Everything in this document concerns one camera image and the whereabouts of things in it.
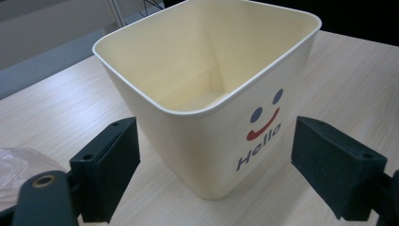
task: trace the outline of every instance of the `cream-colored cup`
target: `cream-colored cup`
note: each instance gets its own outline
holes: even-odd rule
[[[98,40],[150,144],[200,197],[226,196],[278,143],[321,21],[241,0],[189,0]]]

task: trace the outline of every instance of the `screw hole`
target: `screw hole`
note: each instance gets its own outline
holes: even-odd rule
[[[55,176],[53,175],[45,175],[40,177],[39,179],[35,180],[32,184],[34,188],[41,188],[48,186],[53,183],[53,181],[56,179]]]
[[[93,158],[93,154],[86,154],[83,156],[83,160],[90,160],[91,158]]]

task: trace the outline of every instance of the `table surface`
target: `table surface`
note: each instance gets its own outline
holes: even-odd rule
[[[337,220],[290,155],[296,116],[305,116],[388,157],[388,175],[399,170],[399,47],[320,31],[305,74],[278,148],[222,200],[197,197],[138,128],[141,163],[110,225],[375,225],[374,212]],[[92,56],[0,101],[0,147],[36,149],[69,170],[108,124],[131,116]]]

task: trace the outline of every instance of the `blue dot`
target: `blue dot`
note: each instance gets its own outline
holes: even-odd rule
[[[281,96],[282,96],[282,89],[280,89],[280,90],[276,93],[276,96],[275,96],[275,98],[273,99],[273,105],[275,105],[276,103],[279,102],[279,99],[281,98]]]
[[[252,116],[250,117],[250,122],[253,123],[255,122],[257,119],[259,119],[259,117],[261,117],[262,115],[262,111],[263,108],[260,106],[258,107],[253,113]]]

